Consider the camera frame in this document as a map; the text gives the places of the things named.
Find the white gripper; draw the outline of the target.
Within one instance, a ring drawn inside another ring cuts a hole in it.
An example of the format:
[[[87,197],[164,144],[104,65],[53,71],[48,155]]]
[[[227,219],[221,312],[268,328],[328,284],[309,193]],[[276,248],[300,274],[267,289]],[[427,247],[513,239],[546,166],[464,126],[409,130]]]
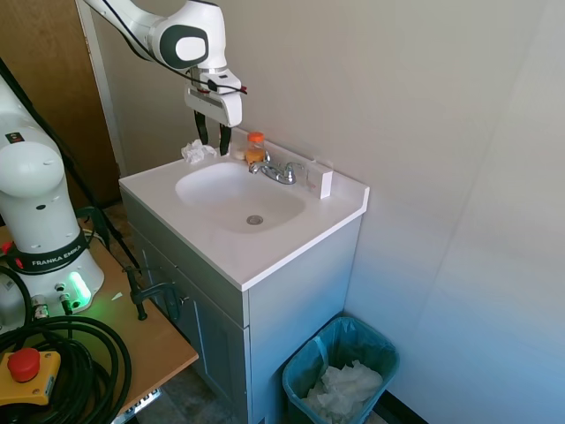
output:
[[[229,153],[231,127],[241,124],[243,106],[241,81],[227,67],[200,69],[193,67],[186,72],[185,103],[195,110],[194,121],[203,145],[209,142],[206,117],[220,123],[220,155]]]

